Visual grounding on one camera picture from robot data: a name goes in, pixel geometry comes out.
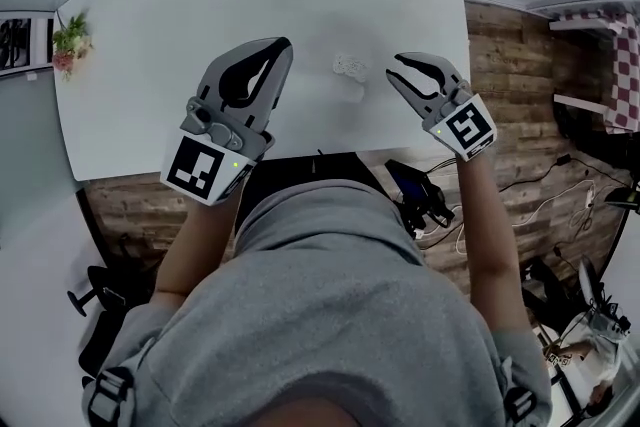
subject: red checkered cloth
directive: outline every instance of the red checkered cloth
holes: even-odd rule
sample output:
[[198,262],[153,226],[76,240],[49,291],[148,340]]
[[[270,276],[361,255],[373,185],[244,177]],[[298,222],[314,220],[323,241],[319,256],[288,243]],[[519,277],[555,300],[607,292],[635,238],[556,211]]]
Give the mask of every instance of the red checkered cloth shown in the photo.
[[615,36],[613,47],[613,89],[611,103],[604,116],[607,132],[625,134],[640,131],[640,51],[638,50],[638,23],[633,15],[625,13],[615,17],[602,11],[563,15],[563,21],[598,19]]

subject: wooden floor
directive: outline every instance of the wooden floor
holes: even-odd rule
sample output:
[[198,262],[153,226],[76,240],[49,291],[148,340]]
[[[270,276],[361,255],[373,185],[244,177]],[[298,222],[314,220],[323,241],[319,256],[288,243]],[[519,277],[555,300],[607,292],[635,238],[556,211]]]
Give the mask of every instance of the wooden floor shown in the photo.
[[[498,125],[499,138],[491,150],[498,185],[535,179],[544,175],[555,160],[566,153],[579,157],[612,176],[630,183],[629,174],[580,154],[556,129],[551,109],[554,91],[592,101],[606,101],[612,83],[612,49],[584,33],[552,34],[545,20],[502,8],[467,4],[471,51],[471,83]],[[430,169],[439,163],[420,148],[366,152],[362,160],[372,169],[390,194],[395,184],[383,167],[395,158],[413,167]],[[614,182],[589,171],[577,162],[554,168],[541,182],[520,185],[503,193],[514,224],[523,223],[540,204],[588,178],[597,193]],[[432,181],[445,193],[450,208],[460,203],[455,166],[434,172]],[[596,197],[593,221],[579,231],[586,218],[585,200],[589,184],[545,205],[522,227],[515,228],[520,260],[542,256],[562,279],[573,279],[571,267],[553,254],[560,244],[563,256],[577,266],[588,256],[599,269],[611,247],[622,211],[603,204],[611,189]],[[86,187],[91,209],[110,249],[119,254],[117,241],[128,234],[129,251],[149,261],[161,258],[184,221],[185,202],[176,192],[158,183],[157,175],[140,175],[96,180]],[[456,210],[453,226],[462,220]],[[427,231],[435,225],[430,224]],[[469,279],[464,254],[464,237],[456,250],[460,228],[449,235],[438,229],[419,241],[426,261],[447,275],[466,294]]]

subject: pink flower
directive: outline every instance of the pink flower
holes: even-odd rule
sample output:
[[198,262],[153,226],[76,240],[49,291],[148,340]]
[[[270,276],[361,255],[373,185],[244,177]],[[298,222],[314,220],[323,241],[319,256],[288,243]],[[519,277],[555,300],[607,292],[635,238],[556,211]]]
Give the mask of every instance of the pink flower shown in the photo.
[[71,72],[73,69],[73,51],[69,50],[53,54],[53,66],[56,70]]

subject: tabletop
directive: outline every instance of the tabletop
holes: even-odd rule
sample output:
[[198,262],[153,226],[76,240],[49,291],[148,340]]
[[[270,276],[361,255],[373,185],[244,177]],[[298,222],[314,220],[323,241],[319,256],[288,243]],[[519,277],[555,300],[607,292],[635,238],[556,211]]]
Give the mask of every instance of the tabletop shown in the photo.
[[[65,81],[60,121],[77,180],[160,170],[168,134],[208,64],[249,40],[286,36],[294,63],[266,158],[425,146],[449,155],[387,82],[400,52],[442,55],[469,77],[463,0],[69,0],[93,50]],[[337,54],[371,65],[364,85],[332,71]],[[433,88],[435,83],[426,86]]]

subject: gray t-shirt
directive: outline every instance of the gray t-shirt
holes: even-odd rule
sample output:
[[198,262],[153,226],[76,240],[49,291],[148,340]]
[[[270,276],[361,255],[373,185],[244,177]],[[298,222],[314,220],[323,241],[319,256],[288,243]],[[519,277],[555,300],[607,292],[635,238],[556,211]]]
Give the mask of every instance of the gray t-shirt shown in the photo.
[[424,266],[378,192],[342,180],[292,187],[258,205],[237,238],[237,258],[178,311],[128,314],[103,368],[138,355],[137,427],[241,425],[301,397],[365,426],[506,425],[510,378],[537,399],[523,425],[547,424],[533,333],[491,333]]

